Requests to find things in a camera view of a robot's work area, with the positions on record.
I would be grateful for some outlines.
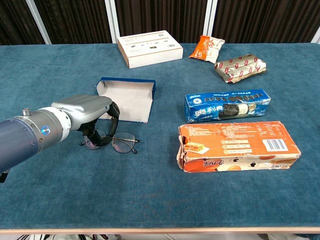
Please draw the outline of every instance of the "open box lid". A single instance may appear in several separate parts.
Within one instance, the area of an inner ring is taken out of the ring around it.
[[[96,84],[99,96],[111,98],[120,110],[119,120],[147,123],[156,91],[156,81],[102,77]],[[110,119],[105,113],[100,119]]]

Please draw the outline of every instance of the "table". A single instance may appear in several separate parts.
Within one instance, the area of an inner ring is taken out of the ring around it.
[[[182,46],[181,60],[133,69],[115,44],[0,46],[0,121],[97,94],[101,77],[156,80],[149,123],[118,126],[141,139],[138,154],[89,150],[72,132],[11,169],[0,185],[0,233],[320,233],[320,45],[224,44],[218,61],[252,53],[267,63],[267,73],[236,84],[188,58],[195,44]],[[281,121],[301,158],[288,170],[180,170],[184,95],[257,88],[272,98],[265,116],[222,122]]]

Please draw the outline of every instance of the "white box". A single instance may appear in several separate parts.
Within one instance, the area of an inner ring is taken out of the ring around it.
[[[182,46],[165,30],[122,36],[118,48],[130,69],[182,59]]]
[[[156,81],[102,77],[96,84],[99,96],[111,98],[120,110],[119,120],[147,123],[156,91]],[[100,119],[110,119],[105,113]]]

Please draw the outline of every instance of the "oreo box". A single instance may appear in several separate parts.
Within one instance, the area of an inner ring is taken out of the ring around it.
[[[188,123],[265,115],[271,98],[263,89],[187,94],[184,115]]]

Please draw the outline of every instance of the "orange snack box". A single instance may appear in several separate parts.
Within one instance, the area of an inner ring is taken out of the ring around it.
[[[288,169],[301,156],[280,121],[185,124],[179,142],[187,173]]]

